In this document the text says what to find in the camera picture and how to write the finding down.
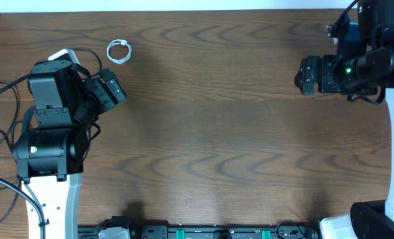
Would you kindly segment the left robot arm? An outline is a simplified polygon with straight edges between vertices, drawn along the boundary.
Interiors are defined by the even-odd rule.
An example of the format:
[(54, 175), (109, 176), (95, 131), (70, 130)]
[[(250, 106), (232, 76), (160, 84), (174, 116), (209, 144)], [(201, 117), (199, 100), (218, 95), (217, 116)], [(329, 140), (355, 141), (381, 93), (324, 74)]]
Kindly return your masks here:
[(84, 158), (99, 115), (125, 101), (108, 68), (91, 76), (68, 60), (35, 64), (29, 75), (35, 106), (15, 144), (17, 176), (27, 199), (30, 238), (77, 238)]

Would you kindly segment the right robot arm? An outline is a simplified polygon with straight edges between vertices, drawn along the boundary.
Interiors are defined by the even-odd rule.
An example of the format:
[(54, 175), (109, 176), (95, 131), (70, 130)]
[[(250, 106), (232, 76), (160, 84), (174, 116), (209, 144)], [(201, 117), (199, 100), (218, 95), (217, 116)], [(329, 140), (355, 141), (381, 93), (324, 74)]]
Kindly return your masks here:
[(304, 57), (294, 85), (304, 95), (341, 94), (349, 102), (384, 105), (390, 126), (390, 178), (383, 200), (355, 202), (349, 213), (318, 221), (317, 238), (394, 238), (394, 1), (350, 3), (357, 20), (343, 11), (328, 25), (334, 54)]

